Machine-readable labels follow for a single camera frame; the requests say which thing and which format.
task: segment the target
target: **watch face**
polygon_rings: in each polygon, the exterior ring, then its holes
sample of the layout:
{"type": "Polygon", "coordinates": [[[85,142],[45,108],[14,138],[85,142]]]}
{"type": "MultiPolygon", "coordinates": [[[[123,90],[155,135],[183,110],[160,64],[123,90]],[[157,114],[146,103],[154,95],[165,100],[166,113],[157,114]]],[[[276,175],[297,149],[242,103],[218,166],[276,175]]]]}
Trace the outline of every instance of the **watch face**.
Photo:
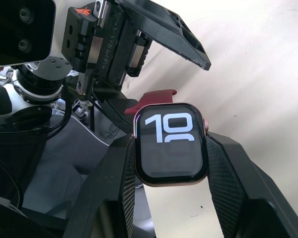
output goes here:
{"type": "Polygon", "coordinates": [[[149,105],[134,122],[136,171],[148,185],[196,182],[207,173],[200,112],[189,104],[149,105]]]}

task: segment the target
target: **white backdrop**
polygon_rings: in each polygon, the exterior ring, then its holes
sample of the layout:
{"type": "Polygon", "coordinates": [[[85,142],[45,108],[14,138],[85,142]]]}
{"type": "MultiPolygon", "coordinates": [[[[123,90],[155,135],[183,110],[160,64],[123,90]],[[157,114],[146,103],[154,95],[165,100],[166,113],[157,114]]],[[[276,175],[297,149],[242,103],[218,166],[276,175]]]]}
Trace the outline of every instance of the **white backdrop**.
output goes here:
{"type": "MultiPolygon", "coordinates": [[[[174,100],[241,143],[298,214],[298,0],[156,2],[184,19],[212,66],[203,71],[153,44],[140,77],[126,80],[126,96],[176,89],[174,100]]],[[[146,192],[158,238],[223,237],[206,180],[146,192]]]]}

